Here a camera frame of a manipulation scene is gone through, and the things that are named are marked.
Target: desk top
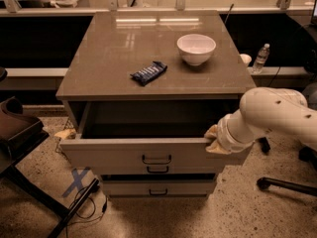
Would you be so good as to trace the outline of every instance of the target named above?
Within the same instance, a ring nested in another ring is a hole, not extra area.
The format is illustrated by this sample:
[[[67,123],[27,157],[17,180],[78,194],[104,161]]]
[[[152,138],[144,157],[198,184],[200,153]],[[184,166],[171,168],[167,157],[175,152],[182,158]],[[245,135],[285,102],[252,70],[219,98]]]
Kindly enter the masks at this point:
[[[187,34],[213,38],[213,57],[185,63],[176,42]],[[140,86],[131,74],[159,60],[165,74]],[[56,97],[65,101],[208,98],[256,87],[216,11],[97,12]]]

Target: plastic bottle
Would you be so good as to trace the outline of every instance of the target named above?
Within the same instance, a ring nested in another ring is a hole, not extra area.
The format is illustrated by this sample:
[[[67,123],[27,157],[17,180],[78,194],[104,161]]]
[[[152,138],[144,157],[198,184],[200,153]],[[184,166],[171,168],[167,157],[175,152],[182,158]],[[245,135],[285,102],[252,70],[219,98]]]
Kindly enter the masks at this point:
[[[252,67],[252,74],[260,74],[269,55],[269,44],[265,44],[258,52]]]

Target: speckled floor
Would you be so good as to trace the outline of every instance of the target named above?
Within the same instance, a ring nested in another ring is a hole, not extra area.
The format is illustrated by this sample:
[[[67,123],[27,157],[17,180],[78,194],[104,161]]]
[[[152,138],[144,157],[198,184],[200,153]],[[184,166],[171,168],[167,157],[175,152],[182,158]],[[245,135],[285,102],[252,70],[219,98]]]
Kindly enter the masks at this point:
[[[73,182],[73,168],[54,136],[65,127],[67,116],[62,108],[29,106],[25,111],[42,119],[50,137],[18,169],[69,207],[77,190],[69,196],[63,194]],[[298,160],[301,145],[297,141],[274,134],[268,139],[269,154],[263,154],[255,143],[242,166],[226,167],[218,176],[217,187],[208,199],[112,198],[100,219],[105,196],[99,190],[90,196],[95,203],[94,215],[86,220],[74,216],[58,237],[316,237],[316,197],[275,186],[261,191],[256,186],[257,179],[266,176],[317,187],[316,171]],[[89,185],[93,178],[89,171],[83,185]],[[88,216],[93,209],[87,200],[79,213]],[[58,222],[54,213],[5,178],[0,180],[0,212],[2,238],[47,237]]]

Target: bowl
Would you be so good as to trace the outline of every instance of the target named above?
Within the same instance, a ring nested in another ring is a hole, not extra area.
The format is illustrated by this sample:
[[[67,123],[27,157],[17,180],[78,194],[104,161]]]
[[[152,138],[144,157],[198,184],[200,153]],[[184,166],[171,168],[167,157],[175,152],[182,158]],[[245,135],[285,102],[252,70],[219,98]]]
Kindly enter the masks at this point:
[[[216,49],[216,43],[208,36],[191,34],[180,37],[177,47],[183,60],[198,66],[210,59]]]

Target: drawer handle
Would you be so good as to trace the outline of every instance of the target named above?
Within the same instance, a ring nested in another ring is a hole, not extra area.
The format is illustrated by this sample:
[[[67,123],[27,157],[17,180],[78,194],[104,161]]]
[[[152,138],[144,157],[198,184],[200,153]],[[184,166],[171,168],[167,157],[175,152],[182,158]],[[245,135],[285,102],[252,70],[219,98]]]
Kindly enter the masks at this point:
[[[169,170],[168,166],[166,166],[166,169],[164,171],[152,171],[151,167],[147,167],[148,173],[152,173],[152,174],[165,174],[168,172],[168,170]]]
[[[159,162],[159,159],[147,159],[146,156],[142,155],[142,162],[146,165],[166,165],[171,162],[171,155],[168,155],[168,159],[164,162]]]
[[[168,191],[167,191],[167,188],[165,189],[165,191],[152,191],[151,189],[149,189],[149,194],[151,196],[161,196],[161,195],[167,195]]]

